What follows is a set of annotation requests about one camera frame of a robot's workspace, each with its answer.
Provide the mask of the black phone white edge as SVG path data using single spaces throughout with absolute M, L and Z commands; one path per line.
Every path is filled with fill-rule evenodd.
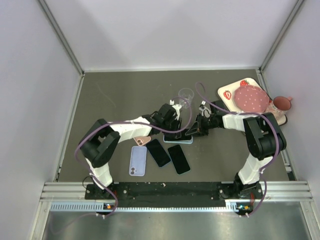
M 186 135 L 185 132 L 181 132 L 179 136 L 177 136 L 175 141 L 191 141 L 193 139 L 192 135 Z

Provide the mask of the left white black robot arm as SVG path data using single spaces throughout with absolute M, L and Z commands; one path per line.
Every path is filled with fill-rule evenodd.
M 101 118 L 93 124 L 78 144 L 74 157 L 78 157 L 78 152 L 84 156 L 86 168 L 96 184 L 98 195 L 106 199 L 113 194 L 109 161 L 117 145 L 137 137 L 182 132 L 184 129 L 180 128 L 181 109 L 180 104 L 171 101 L 170 104 L 162 105 L 158 111 L 133 120 L 107 122 Z

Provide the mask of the light blue phone case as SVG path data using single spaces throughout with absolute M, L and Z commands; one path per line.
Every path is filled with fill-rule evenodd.
M 165 136 L 163 137 L 163 141 L 165 143 L 175 143 L 175 144 L 192 144 L 193 143 L 193 139 L 190 141 L 176 141 L 176 140 L 165 140 Z

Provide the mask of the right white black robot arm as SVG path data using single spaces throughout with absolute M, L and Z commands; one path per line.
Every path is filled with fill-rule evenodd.
M 210 108 L 203 101 L 199 106 L 192 127 L 185 133 L 187 136 L 207 136 L 210 129 L 221 128 L 243 132 L 249 155 L 242 169 L 236 173 L 233 183 L 219 183 L 218 195 L 222 199 L 248 198 L 260 190 L 259 181 L 266 165 L 273 157 L 287 146 L 287 141 L 271 113 L 228 114 L 222 100 L 210 103 Z

